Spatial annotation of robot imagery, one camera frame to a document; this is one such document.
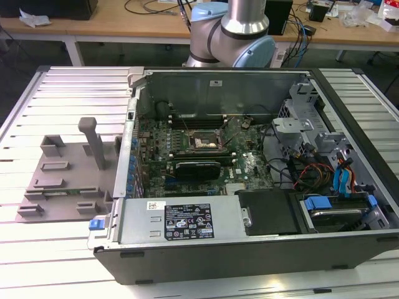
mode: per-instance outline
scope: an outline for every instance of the gray floor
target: gray floor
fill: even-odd
[[[22,47],[35,60],[26,54],[13,42],[7,53],[0,53],[0,124],[24,91],[30,78],[39,65],[70,65],[68,53],[62,49],[61,42],[24,41]],[[82,55],[86,65],[146,65],[146,66],[181,66],[187,59],[187,45],[173,45],[166,50],[165,45],[124,44],[121,56],[118,44],[81,43]],[[300,67],[309,68],[360,68],[374,84],[384,91],[392,78],[399,74],[399,56],[384,53],[375,58],[373,66],[367,65],[367,60],[373,52],[348,52],[343,62],[335,61],[337,51],[312,50],[306,53]],[[388,98],[399,104],[399,80],[387,93]]]

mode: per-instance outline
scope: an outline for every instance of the computer tower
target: computer tower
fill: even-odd
[[[292,0],[267,0],[265,15],[269,18],[270,36],[282,36],[292,7]]]
[[[35,16],[89,20],[98,0],[0,0],[1,17],[19,17],[19,8]]]

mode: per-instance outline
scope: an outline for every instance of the label sticker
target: label sticker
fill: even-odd
[[[223,81],[222,80],[211,80],[209,83],[210,87],[222,87]]]
[[[147,201],[147,210],[164,210],[166,201]]]
[[[165,239],[168,241],[214,238],[210,204],[165,206]]]

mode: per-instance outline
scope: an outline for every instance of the desk leg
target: desk leg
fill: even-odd
[[[339,51],[338,52],[338,55],[336,56],[336,61],[338,61],[338,62],[341,62],[342,61],[342,59],[344,59],[344,56],[345,56],[345,54],[346,54],[346,50],[341,50],[341,51]]]
[[[75,37],[68,36],[64,41],[67,46],[67,50],[69,53],[70,61],[74,67],[83,67],[85,65],[82,54],[80,53],[80,48],[75,40]]]
[[[286,52],[289,49],[290,45],[291,45],[290,42],[276,42],[276,49],[274,51],[270,67],[273,68],[281,67],[282,61],[284,60],[284,56],[286,55]]]

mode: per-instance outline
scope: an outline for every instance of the wooden desk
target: wooden desk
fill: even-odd
[[[336,50],[381,50],[399,52],[399,34],[387,33],[370,24],[368,28],[345,28],[337,18],[325,18],[323,23],[309,21],[309,15],[297,10],[304,0],[294,0],[294,10],[304,22],[317,29],[310,48]],[[99,0],[91,20],[71,21],[52,19],[53,24],[30,28],[18,19],[1,19],[1,24],[16,39],[61,40],[74,66],[84,65],[78,42],[129,42],[151,44],[189,44],[190,33],[180,15],[138,15],[124,9],[125,0]],[[152,9],[165,9],[172,4],[151,3]],[[139,0],[133,0],[128,8],[145,12]],[[0,38],[6,39],[3,33]],[[288,24],[283,36],[274,36],[276,52],[273,67],[280,67],[286,50],[297,39],[293,24]]]

